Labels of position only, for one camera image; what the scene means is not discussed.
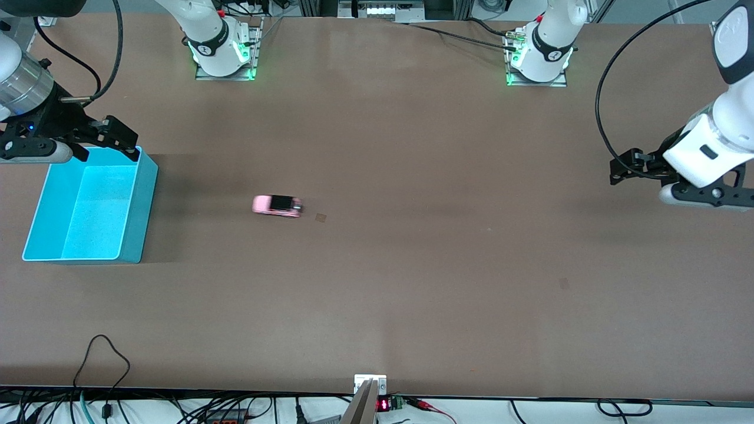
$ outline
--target power cord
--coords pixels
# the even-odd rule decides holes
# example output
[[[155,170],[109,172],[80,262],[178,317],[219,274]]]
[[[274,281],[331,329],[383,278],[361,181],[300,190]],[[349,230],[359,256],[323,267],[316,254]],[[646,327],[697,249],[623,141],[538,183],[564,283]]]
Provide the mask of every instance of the power cord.
[[[477,40],[475,38],[470,38],[470,37],[464,37],[463,35],[453,34],[452,32],[443,31],[441,29],[430,28],[429,26],[409,25],[409,24],[405,24],[405,25],[408,25],[411,28],[425,29],[427,31],[436,32],[436,33],[441,34],[441,35],[447,35],[449,37],[458,38],[459,40],[468,41],[470,43],[476,43],[476,44],[479,44],[479,45],[485,45],[485,46],[494,47],[494,48],[501,48],[501,49],[507,50],[507,51],[515,51],[516,50],[516,48],[514,48],[513,46],[497,45],[495,43],[490,43],[490,42],[487,42],[487,41]]]
[[[296,424],[309,424],[304,416],[304,410],[301,408],[298,396],[296,396]]]
[[[244,415],[245,419],[257,419],[257,418],[261,417],[262,415],[265,415],[272,408],[272,398],[270,398],[270,404],[267,406],[267,409],[265,409],[264,412],[262,412],[259,415],[251,415],[251,414],[249,414],[249,408],[251,408],[251,404],[254,403],[254,401],[256,399],[258,399],[258,398],[252,399],[251,402],[249,402],[249,404],[246,406],[246,414]]]
[[[91,66],[87,65],[83,60],[77,58],[73,54],[69,53],[66,49],[60,47],[59,45],[55,44],[54,41],[50,40],[50,37],[48,37],[47,34],[44,33],[44,30],[42,30],[42,27],[39,25],[39,17],[34,18],[34,27],[37,29],[39,36],[42,37],[44,42],[50,45],[50,47],[59,51],[63,56],[68,57],[70,60],[73,60],[74,62],[81,65],[81,67],[89,71],[89,73],[94,77],[94,81],[97,83],[97,89],[94,91],[95,93],[102,88],[102,80],[100,79],[100,75],[97,74],[97,71],[95,71]]]
[[[115,8],[115,19],[118,21],[118,49],[115,51],[115,62],[112,65],[112,71],[110,72],[110,78],[107,78],[102,90],[97,92],[89,98],[89,101],[93,102],[104,95],[112,82],[115,80],[115,76],[118,74],[118,69],[121,67],[121,57],[123,56],[123,14],[121,13],[121,5],[118,0],[112,0],[112,6]]]
[[[131,424],[131,421],[128,420],[128,416],[126,415],[126,411],[123,410],[123,405],[121,405],[120,399],[118,399],[118,409],[121,410],[121,415],[123,416],[123,420],[126,422],[126,424]]]
[[[604,408],[602,408],[602,403],[603,402],[606,402],[606,403],[612,405],[613,408],[615,408],[616,412],[614,412],[614,413],[608,412]],[[599,412],[605,414],[606,416],[610,416],[612,418],[621,418],[623,420],[623,424],[628,424],[628,418],[627,417],[629,417],[629,416],[633,416],[633,417],[647,416],[650,413],[652,413],[652,410],[654,409],[654,406],[652,405],[652,402],[651,401],[646,401],[644,404],[649,407],[649,408],[647,408],[647,410],[644,410],[642,412],[637,412],[637,413],[626,413],[626,412],[623,412],[623,410],[621,409],[621,407],[619,407],[618,404],[616,404],[615,401],[613,401],[612,399],[597,399],[597,409],[599,409]]]
[[[516,418],[521,422],[521,424],[526,424],[526,421],[521,418],[521,414],[518,412],[518,408],[516,407],[516,402],[510,401],[511,407],[513,407],[513,413],[516,414]]]
[[[500,36],[500,37],[505,37],[505,33],[506,32],[511,32],[511,30],[508,30],[508,31],[498,31],[498,30],[495,30],[492,27],[490,27],[489,25],[487,25],[487,23],[485,21],[483,21],[481,19],[477,19],[475,17],[469,17],[469,18],[466,18],[466,20],[469,21],[469,22],[478,23],[487,32],[490,32],[490,33],[495,34],[495,35]]]
[[[599,135],[602,136],[602,141],[605,142],[605,147],[608,148],[608,151],[610,152],[612,157],[619,164],[621,164],[622,167],[626,168],[627,170],[635,173],[636,175],[640,177],[649,178],[651,180],[665,180],[667,178],[667,176],[664,176],[664,175],[658,176],[658,175],[647,174],[646,172],[637,171],[631,168],[626,162],[623,161],[623,159],[621,159],[621,157],[618,155],[615,149],[613,149],[612,144],[610,144],[610,140],[608,140],[607,134],[605,134],[605,128],[602,127],[602,117],[599,114],[599,101],[600,101],[600,97],[602,96],[602,85],[605,84],[605,78],[608,76],[608,72],[610,72],[610,68],[612,68],[613,63],[615,63],[615,61],[618,59],[618,56],[620,56],[621,53],[623,53],[623,51],[626,50],[628,45],[630,45],[631,42],[633,42],[633,40],[636,40],[641,34],[646,32],[648,29],[652,28],[653,26],[657,25],[659,22],[665,20],[666,18],[671,17],[674,14],[677,14],[688,8],[693,8],[696,5],[701,5],[702,3],[707,3],[711,1],[712,0],[694,0],[692,2],[686,3],[683,6],[675,8],[665,14],[662,14],[662,16],[646,24],[643,28],[641,28],[634,35],[632,35],[629,39],[627,39],[626,42],[624,42],[620,48],[618,48],[618,51],[616,51],[615,54],[613,54],[613,57],[610,58],[610,61],[605,67],[605,71],[602,72],[602,76],[599,78],[599,84],[597,84],[597,92],[594,96],[594,116],[597,120],[597,129],[599,130]]]
[[[292,11],[293,11],[293,10],[291,10],[291,11],[288,11],[288,12],[283,12],[282,14],[280,14],[280,16],[279,16],[279,19],[278,19],[278,20],[276,20],[276,21],[275,21],[275,22],[274,22],[274,23],[272,24],[272,26],[270,26],[270,29],[268,29],[267,31],[265,31],[265,32],[264,32],[264,33],[262,34],[262,37],[260,37],[260,38],[259,38],[259,41],[257,41],[256,43],[257,43],[257,44],[261,44],[261,43],[262,43],[262,40],[264,40],[265,38],[267,38],[267,35],[270,35],[270,34],[272,33],[272,30],[273,30],[273,29],[275,29],[275,27],[276,27],[276,26],[280,25],[280,23],[281,23],[281,22],[283,22],[283,19],[285,19],[286,15],[288,15],[288,14],[289,14],[290,12],[292,12]]]
[[[115,387],[118,384],[120,384],[121,381],[123,381],[124,378],[126,378],[126,376],[128,375],[128,372],[131,371],[131,362],[128,361],[128,358],[126,358],[125,356],[123,356],[123,354],[120,353],[120,351],[118,351],[115,348],[115,345],[112,344],[112,340],[110,340],[109,337],[107,337],[104,334],[97,334],[96,336],[92,337],[91,340],[89,340],[89,345],[87,346],[87,351],[86,351],[86,353],[84,353],[84,360],[81,362],[81,366],[78,367],[78,370],[76,371],[76,375],[73,376],[72,386],[73,386],[73,389],[75,390],[76,387],[77,387],[76,383],[78,382],[78,377],[81,375],[81,371],[84,369],[84,365],[87,364],[87,359],[89,358],[89,352],[92,349],[92,345],[100,337],[103,338],[103,339],[105,339],[105,341],[107,341],[107,343],[110,345],[110,349],[112,349],[112,351],[117,356],[121,357],[121,359],[123,359],[123,362],[126,363],[126,370],[125,370],[125,372],[123,373],[123,375],[121,376],[121,378],[119,378],[118,381],[116,381],[115,384],[113,384],[112,387],[110,387],[110,390],[107,391],[107,396],[105,397],[105,405],[102,408],[102,416],[103,416],[103,419],[105,420],[105,423],[107,423],[107,419],[112,415],[112,406],[110,406],[110,404],[109,404],[110,395],[112,394],[112,391],[115,390]],[[86,404],[84,402],[84,391],[83,390],[81,391],[81,393],[79,395],[79,401],[81,403],[81,409],[84,410],[84,416],[87,418],[87,421],[89,421],[89,424],[93,424],[93,422],[91,421],[91,416],[89,415],[89,411],[87,410]],[[73,401],[71,401],[71,421],[73,422],[73,424],[75,424],[75,419],[73,418]]]

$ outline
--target metal bracket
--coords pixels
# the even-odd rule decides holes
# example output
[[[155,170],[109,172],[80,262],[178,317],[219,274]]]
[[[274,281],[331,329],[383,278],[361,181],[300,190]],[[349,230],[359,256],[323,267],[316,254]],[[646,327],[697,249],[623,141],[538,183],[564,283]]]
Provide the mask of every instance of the metal bracket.
[[[356,374],[354,375],[354,393],[359,391],[359,388],[365,381],[375,380],[378,384],[379,394],[386,395],[388,393],[388,378],[381,374]]]
[[[673,184],[673,197],[680,201],[704,203],[713,207],[754,207],[754,189],[743,186],[746,164],[740,164],[729,172],[735,174],[733,185],[728,185],[725,178],[720,177],[714,183],[698,189],[687,180],[681,179],[677,184]]]
[[[56,23],[57,23],[56,17],[46,17],[46,16],[39,17],[39,26],[42,26],[42,27],[55,26]]]
[[[256,79],[256,67],[259,65],[259,49],[261,47],[259,41],[262,39],[264,23],[265,18],[262,18],[259,26],[249,26],[242,23],[241,42],[236,47],[238,54],[250,58],[248,63],[238,68],[238,71],[223,77],[212,76],[197,65],[195,79],[197,81],[254,81]]]
[[[510,37],[508,34],[506,34],[505,37],[502,37],[503,39],[503,45],[505,46],[512,46],[516,48],[516,51],[508,51],[506,50],[504,52],[504,59],[505,59],[505,82],[506,85],[515,85],[515,86],[535,86],[535,87],[567,87],[568,83],[566,81],[566,69],[568,67],[568,61],[565,62],[565,68],[563,71],[560,72],[560,75],[558,75],[557,78],[555,78],[552,81],[548,82],[535,82],[532,81],[519,72],[518,69],[512,67],[510,65],[511,62],[518,60],[517,54],[520,54],[519,52],[523,48],[523,46],[526,44],[526,35],[523,33],[524,28],[516,28],[515,32],[509,32]]]

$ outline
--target blue plastic bin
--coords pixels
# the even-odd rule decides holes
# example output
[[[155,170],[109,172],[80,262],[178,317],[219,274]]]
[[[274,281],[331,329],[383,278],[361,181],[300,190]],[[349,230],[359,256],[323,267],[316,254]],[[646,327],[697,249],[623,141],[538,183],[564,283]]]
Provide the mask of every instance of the blue plastic bin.
[[[89,159],[51,164],[23,260],[107,265],[141,260],[157,165],[88,147]]]

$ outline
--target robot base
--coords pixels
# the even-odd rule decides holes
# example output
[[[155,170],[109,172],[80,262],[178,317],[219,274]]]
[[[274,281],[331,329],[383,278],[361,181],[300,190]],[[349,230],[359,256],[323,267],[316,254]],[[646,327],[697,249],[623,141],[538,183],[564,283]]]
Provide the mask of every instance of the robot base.
[[[237,44],[238,55],[243,58],[250,58],[248,63],[245,63],[238,71],[233,72],[230,75],[217,77],[206,73],[198,64],[196,66],[195,79],[197,81],[254,81],[256,78],[256,67],[259,64],[259,40],[262,37],[262,27],[264,26],[264,18],[262,18],[259,26],[248,26],[243,24],[241,28],[247,29],[241,33],[241,42],[249,43],[250,46],[246,47],[244,44]]]

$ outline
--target green led light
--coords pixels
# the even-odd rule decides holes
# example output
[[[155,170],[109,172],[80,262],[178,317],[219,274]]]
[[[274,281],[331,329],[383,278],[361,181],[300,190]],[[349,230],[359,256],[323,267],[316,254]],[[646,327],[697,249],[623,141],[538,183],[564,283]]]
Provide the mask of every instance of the green led light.
[[[236,51],[236,54],[238,55],[238,59],[241,62],[246,62],[249,60],[249,48],[243,45],[239,45],[237,42],[233,41],[233,50]]]

